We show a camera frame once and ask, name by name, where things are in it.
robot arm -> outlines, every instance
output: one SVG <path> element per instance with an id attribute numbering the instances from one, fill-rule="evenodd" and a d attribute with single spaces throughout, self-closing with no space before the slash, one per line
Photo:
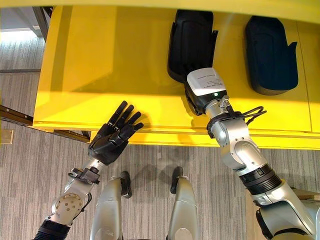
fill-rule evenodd
<path id="1" fill-rule="evenodd" d="M 120 156 L 128 139 L 144 126 L 141 122 L 134 125 L 141 116 L 140 112 L 127 121 L 134 107 L 130 105 L 124 111 L 126 106 L 127 102 L 123 101 L 108 123 L 98 131 L 88 148 L 88 162 L 82 168 L 73 168 L 68 174 L 69 181 L 63 194 L 52 205 L 52 214 L 45 218 L 34 240 L 63 240 L 67 237 L 74 219 L 91 201 L 91 189 L 99 183 L 103 168 Z"/>
<path id="2" fill-rule="evenodd" d="M 281 239 L 281 235 L 290 233 L 297 239 L 315 239 L 315 218 L 267 164 L 250 137 L 248 124 L 266 112 L 263 107 L 245 113 L 234 111 L 225 85 L 213 68 L 190 72 L 185 90 L 190 105 L 210 118 L 208 134 L 220 145 L 222 161 L 240 177 L 260 207 L 256 216 L 264 236 Z"/>

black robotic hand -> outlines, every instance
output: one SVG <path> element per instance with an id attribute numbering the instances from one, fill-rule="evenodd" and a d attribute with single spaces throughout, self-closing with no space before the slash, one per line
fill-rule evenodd
<path id="1" fill-rule="evenodd" d="M 142 122 L 134 125 L 135 121 L 141 116 L 139 111 L 126 121 L 134 109 L 134 106 L 130 105 L 123 112 L 127 104 L 126 101 L 120 104 L 110 120 L 103 124 L 89 145 L 88 155 L 105 165 L 113 163 L 127 146 L 128 139 L 144 126 Z"/>

white label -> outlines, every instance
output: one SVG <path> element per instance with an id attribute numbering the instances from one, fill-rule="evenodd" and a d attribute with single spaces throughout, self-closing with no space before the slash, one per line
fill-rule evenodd
<path id="1" fill-rule="evenodd" d="M 223 80 L 212 67 L 192 71 L 186 80 L 196 96 L 226 90 Z"/>

yellow table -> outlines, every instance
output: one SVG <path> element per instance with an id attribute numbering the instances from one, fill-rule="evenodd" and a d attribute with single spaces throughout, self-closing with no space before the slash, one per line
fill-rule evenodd
<path id="1" fill-rule="evenodd" d="M 105 5 L 172 9 L 285 18 L 320 24 L 318 0 L 1 0 L 0 8 L 59 5 Z"/>
<path id="2" fill-rule="evenodd" d="M 176 9 L 120 6 L 55 8 L 42 63 L 33 127 L 95 131 L 122 100 L 143 113 L 132 143 L 218 146 L 208 119 L 189 110 L 182 84 L 167 73 Z M 250 16 L 214 13 L 219 30 L 214 68 L 237 111 L 264 106 L 250 124 L 262 148 L 320 149 L 320 34 L 318 25 L 281 19 L 297 41 L 298 86 L 265 96 L 254 92 L 245 64 L 244 27 Z"/>

gray carpet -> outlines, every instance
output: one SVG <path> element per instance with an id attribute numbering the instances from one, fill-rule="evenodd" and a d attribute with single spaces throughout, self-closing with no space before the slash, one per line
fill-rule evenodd
<path id="1" fill-rule="evenodd" d="M 0 68 L 40 68 L 43 48 L 41 38 L 2 43 Z M 2 104 L 33 115 L 38 79 L 38 73 L 0 74 Z M 86 160 L 88 145 L 11 123 L 1 124 L 1 128 L 15 132 L 13 144 L 1 145 L 0 149 L 0 239 L 32 239 L 61 194 L 68 171 L 81 167 Z M 291 186 L 320 191 L 320 151 L 262 152 Z M 133 197 L 122 201 L 124 238 L 164 240 L 174 203 L 169 187 L 175 166 L 184 168 L 194 187 L 200 239 L 245 239 L 245 190 L 221 162 L 218 148 L 150 145 L 129 145 L 103 171 L 101 183 L 92 191 L 91 204 L 76 219 L 67 239 L 89 239 L 97 197 L 112 176 L 127 170 Z"/>

